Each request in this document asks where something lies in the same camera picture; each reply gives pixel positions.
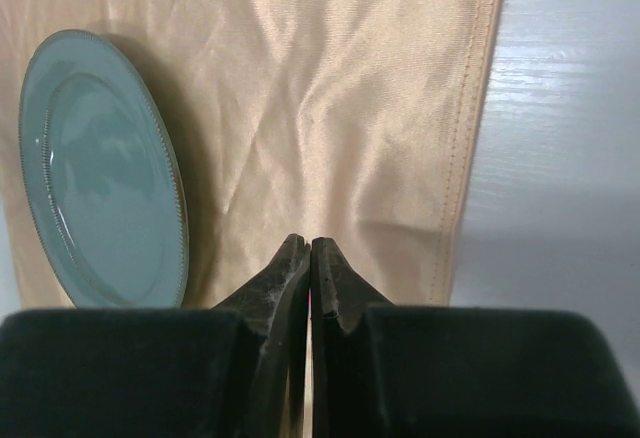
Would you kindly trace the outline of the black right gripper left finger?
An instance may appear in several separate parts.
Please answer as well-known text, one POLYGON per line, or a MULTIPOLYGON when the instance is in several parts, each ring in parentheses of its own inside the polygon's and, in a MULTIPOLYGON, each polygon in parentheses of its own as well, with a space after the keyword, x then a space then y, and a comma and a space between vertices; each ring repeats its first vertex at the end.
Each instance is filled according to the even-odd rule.
POLYGON ((5 437, 299 437, 310 247, 208 310, 29 310, 1 326, 5 437))

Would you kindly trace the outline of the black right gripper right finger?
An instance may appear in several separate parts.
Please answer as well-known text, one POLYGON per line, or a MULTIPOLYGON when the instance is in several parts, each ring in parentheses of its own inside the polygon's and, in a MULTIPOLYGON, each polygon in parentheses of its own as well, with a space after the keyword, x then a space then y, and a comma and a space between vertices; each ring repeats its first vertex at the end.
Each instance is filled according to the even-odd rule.
POLYGON ((311 248, 316 437, 635 437, 601 332, 568 312, 400 306, 311 248))

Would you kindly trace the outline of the teal round plate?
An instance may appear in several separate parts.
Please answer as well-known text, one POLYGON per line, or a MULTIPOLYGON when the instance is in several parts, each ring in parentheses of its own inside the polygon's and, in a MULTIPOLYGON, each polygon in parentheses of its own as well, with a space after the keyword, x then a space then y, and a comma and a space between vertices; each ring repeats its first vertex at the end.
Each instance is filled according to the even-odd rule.
POLYGON ((144 80, 109 40, 69 29, 36 48, 19 149, 38 238, 74 305, 181 305, 189 230, 176 155, 144 80))

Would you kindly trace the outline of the peach satin cloth napkin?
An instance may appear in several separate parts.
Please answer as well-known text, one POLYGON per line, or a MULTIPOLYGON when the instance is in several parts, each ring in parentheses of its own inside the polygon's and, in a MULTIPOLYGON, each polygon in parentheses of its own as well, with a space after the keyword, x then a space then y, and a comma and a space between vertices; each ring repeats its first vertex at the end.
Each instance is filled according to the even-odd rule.
POLYGON ((208 310, 290 235, 336 242, 387 298, 443 305, 500 0, 1 0, 1 194, 23 311, 208 310), (58 283, 22 179, 26 68, 109 40, 171 140, 189 230, 177 308, 87 308, 58 283))

